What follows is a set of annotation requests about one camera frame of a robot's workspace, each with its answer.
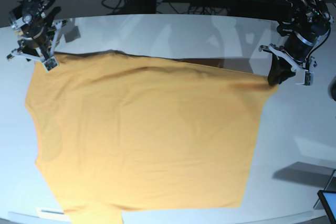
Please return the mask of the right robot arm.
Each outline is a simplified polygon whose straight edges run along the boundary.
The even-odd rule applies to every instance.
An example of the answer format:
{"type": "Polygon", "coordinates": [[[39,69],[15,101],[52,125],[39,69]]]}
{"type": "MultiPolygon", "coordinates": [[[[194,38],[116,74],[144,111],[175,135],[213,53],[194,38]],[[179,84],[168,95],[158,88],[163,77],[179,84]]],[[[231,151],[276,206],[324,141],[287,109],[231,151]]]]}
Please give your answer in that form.
{"type": "Polygon", "coordinates": [[[49,14],[45,11],[56,0],[22,0],[20,5],[9,12],[9,23],[18,38],[18,48],[13,49],[7,60],[15,57],[27,61],[41,62],[47,72],[59,65],[55,48],[59,44],[61,29],[68,21],[56,21],[61,7],[54,7],[49,14]]]}

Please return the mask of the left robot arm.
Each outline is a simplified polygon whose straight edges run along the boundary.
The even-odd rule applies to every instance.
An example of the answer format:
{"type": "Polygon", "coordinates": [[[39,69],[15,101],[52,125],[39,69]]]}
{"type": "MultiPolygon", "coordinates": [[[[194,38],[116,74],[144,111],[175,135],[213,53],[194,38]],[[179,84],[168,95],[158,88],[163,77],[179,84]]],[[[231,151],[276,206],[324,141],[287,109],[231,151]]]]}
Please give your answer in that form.
{"type": "Polygon", "coordinates": [[[296,84],[313,84],[312,69],[317,66],[312,55],[321,44],[320,37],[329,38],[333,17],[324,0],[286,0],[291,5],[291,22],[279,22],[277,32],[286,37],[282,46],[269,44],[260,46],[260,51],[272,55],[268,84],[279,85],[295,77],[296,84]]]}

